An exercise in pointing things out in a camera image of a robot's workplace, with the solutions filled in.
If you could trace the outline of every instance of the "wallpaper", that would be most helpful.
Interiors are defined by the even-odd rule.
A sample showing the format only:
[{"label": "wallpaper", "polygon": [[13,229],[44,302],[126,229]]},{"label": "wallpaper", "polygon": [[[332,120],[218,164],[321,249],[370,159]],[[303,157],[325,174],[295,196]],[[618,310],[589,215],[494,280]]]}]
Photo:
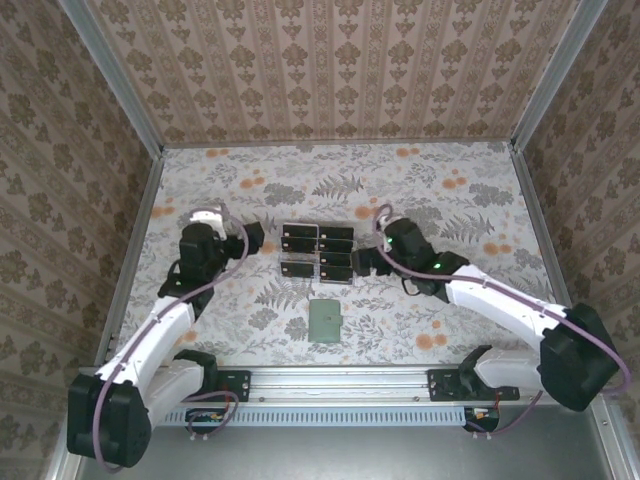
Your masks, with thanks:
[{"label": "wallpaper", "polygon": [[0,1],[0,478],[38,478],[150,158],[54,1]]},{"label": "wallpaper", "polygon": [[577,0],[88,0],[165,144],[509,138]]},{"label": "wallpaper", "polygon": [[[244,222],[259,221],[265,243],[216,287],[176,349],[211,352],[225,365],[458,363],[481,344],[527,348],[482,315],[406,295],[396,275],[358,277],[351,286],[281,276],[286,221],[351,225],[365,248],[374,245],[375,209],[390,202],[437,251],[457,252],[530,295],[551,296],[506,142],[175,149],[164,159],[120,345],[149,315],[189,212],[217,198]],[[308,341],[312,298],[340,301],[339,343]]]},{"label": "wallpaper", "polygon": [[574,301],[598,309],[636,382],[640,446],[640,2],[611,0],[526,148]]}]

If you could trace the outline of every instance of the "green pad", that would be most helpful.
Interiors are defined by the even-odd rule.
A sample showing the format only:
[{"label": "green pad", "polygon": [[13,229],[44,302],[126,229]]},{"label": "green pad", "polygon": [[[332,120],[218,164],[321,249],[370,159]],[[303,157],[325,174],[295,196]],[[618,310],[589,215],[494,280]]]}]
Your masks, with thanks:
[{"label": "green pad", "polygon": [[340,302],[311,300],[309,302],[309,341],[314,343],[340,342]]}]

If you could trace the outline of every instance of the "metal corner post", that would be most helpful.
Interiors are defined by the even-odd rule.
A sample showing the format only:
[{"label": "metal corner post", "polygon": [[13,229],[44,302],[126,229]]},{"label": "metal corner post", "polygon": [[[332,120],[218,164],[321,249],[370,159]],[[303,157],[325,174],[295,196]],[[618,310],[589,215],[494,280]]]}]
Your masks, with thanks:
[{"label": "metal corner post", "polygon": [[127,74],[100,31],[86,0],[59,1],[152,160],[159,160],[162,153],[161,136],[147,115],[142,100],[127,78]]},{"label": "metal corner post", "polygon": [[513,133],[516,149],[524,151],[606,5],[607,0],[582,0],[578,4]]},{"label": "metal corner post", "polygon": [[[571,305],[569,291],[564,282],[560,264],[556,257],[551,236],[547,229],[542,208],[529,175],[529,169],[522,151],[509,146],[511,159],[516,170],[516,176],[520,182],[531,224],[540,246],[540,252],[549,275],[549,283],[556,297],[556,301],[563,305]],[[634,450],[633,442],[625,425],[620,408],[612,400],[598,395],[588,412],[593,416],[594,427],[598,432],[607,463],[615,480],[640,479],[640,466],[638,456]]]}]

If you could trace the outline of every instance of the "wire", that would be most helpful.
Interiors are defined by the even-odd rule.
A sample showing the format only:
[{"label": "wire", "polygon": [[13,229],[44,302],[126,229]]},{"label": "wire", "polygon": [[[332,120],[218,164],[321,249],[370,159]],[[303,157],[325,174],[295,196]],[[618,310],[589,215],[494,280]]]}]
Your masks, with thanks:
[{"label": "wire", "polygon": [[242,240],[244,241],[244,249],[242,251],[242,256],[236,262],[236,264],[233,266],[233,268],[230,269],[229,271],[227,271],[226,273],[224,273],[222,275],[219,275],[217,278],[213,279],[210,283],[207,283],[206,285],[203,285],[202,287],[196,288],[195,290],[183,295],[182,297],[180,297],[177,300],[171,302],[168,306],[163,308],[160,311],[160,313],[158,313],[158,315],[156,315],[155,319],[153,319],[153,321],[151,321],[149,323],[149,325],[147,325],[146,328],[144,330],[142,330],[142,332],[140,332],[140,335],[135,337],[135,339],[134,339],[133,343],[131,344],[131,346],[129,347],[129,349],[126,352],[124,352],[124,355],[122,356],[122,359],[118,362],[118,364],[113,369],[113,372],[111,372],[111,375],[109,375],[107,380],[104,382],[104,385],[102,386],[102,388],[100,389],[100,393],[98,394],[98,400],[96,402],[96,407],[95,407],[95,410],[94,410],[94,413],[93,413],[93,422],[92,422],[92,425],[91,425],[91,435],[92,435],[92,440],[93,440],[93,453],[94,453],[94,455],[96,457],[96,462],[98,462],[98,465],[100,465],[100,467],[107,473],[112,473],[112,474],[113,473],[118,473],[123,468],[122,466],[110,467],[109,465],[107,465],[107,463],[104,460],[104,456],[102,455],[102,448],[100,447],[100,416],[102,415],[102,408],[104,407],[104,402],[105,402],[105,400],[107,398],[107,393],[109,391],[109,388],[111,388],[111,385],[113,384],[113,381],[116,379],[118,374],[123,370],[123,368],[125,367],[125,365],[129,361],[129,359],[131,358],[133,353],[136,351],[136,348],[138,348],[138,346],[142,343],[142,341],[148,335],[148,333],[151,331],[151,329],[156,324],[160,323],[160,320],[167,313],[169,313],[173,308],[175,308],[176,306],[180,305],[181,303],[186,302],[187,300],[190,300],[190,299],[192,299],[193,297],[195,297],[197,295],[200,295],[202,292],[205,292],[205,291],[215,287],[220,282],[223,282],[226,279],[228,279],[229,277],[233,276],[240,269],[240,267],[242,266],[244,261],[247,259],[247,256],[249,254],[249,235],[247,234],[247,230],[244,228],[244,225],[242,224],[242,222],[240,220],[238,220],[236,217],[234,217],[234,216],[229,214],[229,211],[228,211],[227,207],[224,204],[221,206],[220,209],[199,208],[197,210],[198,211],[203,211],[204,210],[204,211],[208,211],[208,212],[211,212],[211,213],[215,213],[217,215],[223,215],[223,217],[228,218],[229,221],[231,223],[233,223],[233,225],[237,229],[239,229],[240,234],[242,235]]},{"label": "wire", "polygon": [[629,367],[627,367],[627,365],[624,363],[624,360],[622,360],[620,355],[618,355],[611,347],[609,347],[609,345],[604,343],[602,340],[594,337],[586,330],[583,330],[577,325],[574,325],[569,320],[567,320],[564,317],[561,317],[557,313],[545,310],[543,306],[540,306],[537,303],[532,302],[528,298],[522,297],[521,295],[518,295],[517,293],[514,293],[508,290],[502,285],[493,283],[491,281],[486,281],[484,279],[471,277],[468,275],[433,275],[430,273],[421,273],[421,272],[410,270],[400,265],[393,258],[391,258],[389,254],[387,254],[387,252],[384,251],[380,231],[377,228],[378,221],[382,216],[385,216],[385,215],[391,216],[392,214],[393,214],[393,208],[391,207],[390,204],[385,203],[384,205],[380,206],[380,208],[378,208],[376,214],[374,215],[372,226],[373,226],[373,237],[375,238],[375,242],[376,242],[376,248],[378,249],[378,252],[380,252],[380,255],[382,255],[382,258],[384,258],[387,261],[387,263],[389,263],[389,265],[391,265],[393,268],[395,268],[396,270],[406,275],[416,277],[416,278],[423,278],[426,280],[463,281],[463,282],[476,283],[476,284],[482,285],[483,287],[491,288],[492,290],[495,290],[513,300],[516,300],[521,304],[531,308],[532,310],[539,312],[540,315],[546,315],[554,319],[558,323],[564,325],[565,327],[569,328],[573,332],[577,333],[578,335],[582,336],[583,338],[587,339],[588,341],[593,343],[595,346],[600,348],[607,355],[609,355],[620,368],[620,371],[622,372],[622,375],[623,375],[622,384],[618,385],[617,387],[603,389],[602,393],[604,393],[605,395],[618,395],[626,392],[629,389],[629,386],[631,385],[631,371],[629,370]]},{"label": "wire", "polygon": [[531,413],[531,411],[534,409],[534,407],[536,406],[536,404],[538,403],[538,401],[540,400],[540,398],[542,397],[542,390],[540,390],[538,392],[538,394],[533,397],[533,400],[531,400],[531,403],[527,406],[527,408],[525,408],[522,413],[520,415],[518,415],[516,417],[516,419],[511,422],[509,425],[507,425],[506,427],[503,428],[499,428],[497,430],[494,430],[493,432],[487,432],[484,428],[482,428],[480,425],[478,425],[477,423],[473,423],[467,420],[467,425],[475,428],[476,430],[478,430],[479,432],[482,433],[486,433],[487,437],[489,436],[494,436],[494,435],[501,435],[503,433],[507,433],[509,430],[511,430],[513,427],[515,427],[516,425],[518,425],[520,422],[522,422],[522,420],[524,420],[524,418],[529,415],[529,413]]},{"label": "wire", "polygon": [[[207,400],[209,398],[221,397],[223,395],[227,398],[231,397],[233,399],[233,402],[234,402],[233,410],[231,410],[231,413],[229,415],[226,415],[224,417],[222,422],[220,422],[220,424],[216,427],[216,429],[213,432],[207,434],[209,438],[213,437],[214,435],[218,435],[227,426],[227,424],[231,420],[233,420],[233,417],[235,417],[236,411],[238,410],[238,406],[240,406],[240,399],[238,398],[238,395],[236,395],[234,392],[230,390],[219,390],[217,392],[203,393],[202,395],[196,395],[196,396],[187,397],[184,399],[185,402],[196,402],[198,400]],[[191,438],[195,438],[195,435],[196,435],[196,432],[193,431],[193,421],[198,417],[201,417],[203,415],[207,415],[210,413],[212,412],[195,412],[193,415],[191,415],[191,417],[189,418],[189,423],[187,424],[187,430],[191,434]]]}]

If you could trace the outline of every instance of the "leaf pattern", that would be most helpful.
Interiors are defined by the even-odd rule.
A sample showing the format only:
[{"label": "leaf pattern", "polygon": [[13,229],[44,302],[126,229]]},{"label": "leaf pattern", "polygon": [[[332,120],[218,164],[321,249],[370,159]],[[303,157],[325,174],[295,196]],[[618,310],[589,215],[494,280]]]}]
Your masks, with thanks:
[{"label": "leaf pattern", "polygon": [[270,307],[295,307],[299,302],[308,300],[313,295],[313,286],[310,283],[293,282],[269,282],[263,292],[256,297],[256,303]]},{"label": "leaf pattern", "polygon": [[340,200],[340,198],[347,198],[350,193],[359,192],[364,188],[360,178],[351,175],[351,178],[347,178],[344,175],[339,175],[338,178],[328,176],[320,182],[320,184],[313,189],[312,195],[319,195],[321,197],[329,197]]},{"label": "leaf pattern", "polygon": [[495,230],[495,227],[491,225],[489,219],[484,219],[481,213],[477,217],[469,214],[465,214],[467,218],[454,215],[453,219],[448,220],[445,228],[440,233],[443,238],[449,238],[451,240],[458,240],[460,242],[471,240],[478,242],[480,237],[491,233]]}]

